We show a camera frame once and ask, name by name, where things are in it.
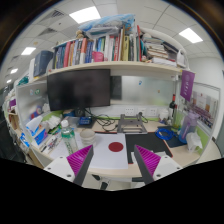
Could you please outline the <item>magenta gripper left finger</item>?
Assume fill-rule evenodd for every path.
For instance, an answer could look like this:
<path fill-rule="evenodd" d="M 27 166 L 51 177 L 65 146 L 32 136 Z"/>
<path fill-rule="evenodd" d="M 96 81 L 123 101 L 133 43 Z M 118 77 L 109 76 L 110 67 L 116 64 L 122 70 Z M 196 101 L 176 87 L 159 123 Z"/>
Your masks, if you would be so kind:
<path fill-rule="evenodd" d="M 76 185 L 81 186 L 83 184 L 92 157 L 92 145 L 84 147 L 67 157 L 67 161 L 75 175 L 74 183 Z"/>

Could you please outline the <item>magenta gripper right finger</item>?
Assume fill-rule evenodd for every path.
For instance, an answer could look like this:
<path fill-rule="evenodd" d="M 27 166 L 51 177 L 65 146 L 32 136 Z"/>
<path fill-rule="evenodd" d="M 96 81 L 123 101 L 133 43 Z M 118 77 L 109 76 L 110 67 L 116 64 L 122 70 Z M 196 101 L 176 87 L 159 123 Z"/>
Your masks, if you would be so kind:
<path fill-rule="evenodd" d="M 144 183 L 152 183 L 154 181 L 153 174 L 160 162 L 161 157 L 139 145 L 134 146 L 134 156 Z"/>

